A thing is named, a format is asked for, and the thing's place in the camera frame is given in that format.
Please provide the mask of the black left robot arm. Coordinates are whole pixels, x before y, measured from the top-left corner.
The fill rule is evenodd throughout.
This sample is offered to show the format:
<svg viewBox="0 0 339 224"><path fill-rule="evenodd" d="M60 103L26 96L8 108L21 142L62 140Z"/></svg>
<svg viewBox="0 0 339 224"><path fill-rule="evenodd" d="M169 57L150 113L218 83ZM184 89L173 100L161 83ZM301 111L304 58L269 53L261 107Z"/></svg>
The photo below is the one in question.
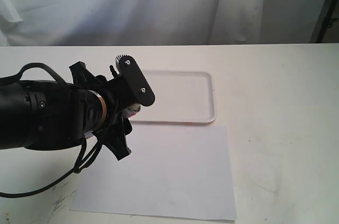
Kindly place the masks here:
<svg viewBox="0 0 339 224"><path fill-rule="evenodd" d="M110 66L112 79L90 73L83 62L70 67L66 82L52 68L29 63L1 78L1 148L53 151L81 146L87 135L97 139L95 153L107 147L117 159L130 155L126 136L132 131L127 109L139 104L134 89L139 69Z"/></svg>

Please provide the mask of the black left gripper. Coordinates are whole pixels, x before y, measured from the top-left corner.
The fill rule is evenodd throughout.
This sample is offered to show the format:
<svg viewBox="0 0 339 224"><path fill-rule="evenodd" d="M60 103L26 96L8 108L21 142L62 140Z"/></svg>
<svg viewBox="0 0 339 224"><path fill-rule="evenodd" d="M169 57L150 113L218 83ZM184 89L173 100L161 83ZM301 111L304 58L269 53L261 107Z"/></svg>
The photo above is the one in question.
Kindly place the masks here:
<svg viewBox="0 0 339 224"><path fill-rule="evenodd" d="M132 132L132 125L123 116L123 110L137 103L125 79L116 76L107 80L103 75L94 76L82 61L69 67L73 84L85 89L94 89L94 131L108 131L103 144L117 160L130 155L126 136Z"/></svg>

